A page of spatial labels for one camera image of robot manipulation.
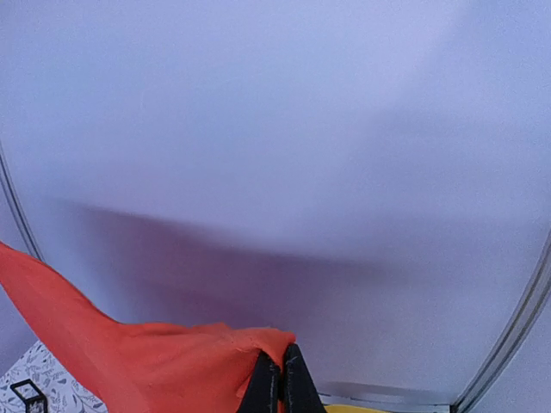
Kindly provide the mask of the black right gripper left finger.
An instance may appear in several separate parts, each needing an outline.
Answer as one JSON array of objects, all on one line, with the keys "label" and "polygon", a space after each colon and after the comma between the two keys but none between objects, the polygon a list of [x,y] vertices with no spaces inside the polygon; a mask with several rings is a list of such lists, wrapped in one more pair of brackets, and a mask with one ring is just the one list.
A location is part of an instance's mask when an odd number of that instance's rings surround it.
[{"label": "black right gripper left finger", "polygon": [[260,352],[239,406],[239,413],[277,413],[281,369]]}]

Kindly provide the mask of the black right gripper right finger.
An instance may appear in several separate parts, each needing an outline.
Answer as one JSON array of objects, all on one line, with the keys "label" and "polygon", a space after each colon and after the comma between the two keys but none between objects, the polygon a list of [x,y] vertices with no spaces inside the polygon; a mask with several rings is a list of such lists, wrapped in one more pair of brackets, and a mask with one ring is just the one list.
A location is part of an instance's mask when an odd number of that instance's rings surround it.
[{"label": "black right gripper right finger", "polygon": [[324,413],[324,405],[297,344],[289,345],[284,356],[282,395],[287,413]]}]

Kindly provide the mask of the red t-shirt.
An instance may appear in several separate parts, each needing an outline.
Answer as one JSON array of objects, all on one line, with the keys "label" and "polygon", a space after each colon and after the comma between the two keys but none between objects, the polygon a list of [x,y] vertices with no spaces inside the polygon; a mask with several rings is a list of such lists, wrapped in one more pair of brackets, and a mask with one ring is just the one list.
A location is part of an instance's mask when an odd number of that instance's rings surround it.
[{"label": "red t-shirt", "polygon": [[271,328],[119,323],[61,274],[6,244],[1,284],[31,330],[110,412],[235,412],[259,354],[282,367],[295,341]]}]

